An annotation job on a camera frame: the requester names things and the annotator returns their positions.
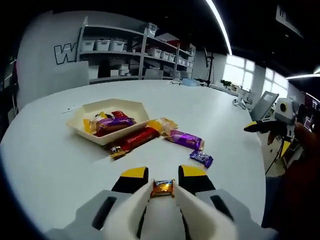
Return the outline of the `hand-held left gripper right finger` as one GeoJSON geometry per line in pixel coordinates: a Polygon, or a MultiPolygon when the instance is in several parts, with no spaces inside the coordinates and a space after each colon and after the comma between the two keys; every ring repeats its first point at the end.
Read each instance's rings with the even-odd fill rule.
{"type": "Polygon", "coordinates": [[[197,167],[178,168],[177,205],[189,240],[275,240],[276,230],[252,220],[248,207],[224,189],[216,189],[197,167]]]}

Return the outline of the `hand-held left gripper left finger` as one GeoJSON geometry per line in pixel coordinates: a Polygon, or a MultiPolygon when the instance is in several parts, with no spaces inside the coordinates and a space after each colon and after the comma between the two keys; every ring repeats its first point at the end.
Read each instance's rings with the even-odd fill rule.
{"type": "Polygon", "coordinates": [[[123,172],[111,190],[102,190],[76,210],[75,219],[63,229],[45,233],[48,240],[102,240],[103,225],[108,215],[138,189],[148,183],[145,166],[123,172]]]}

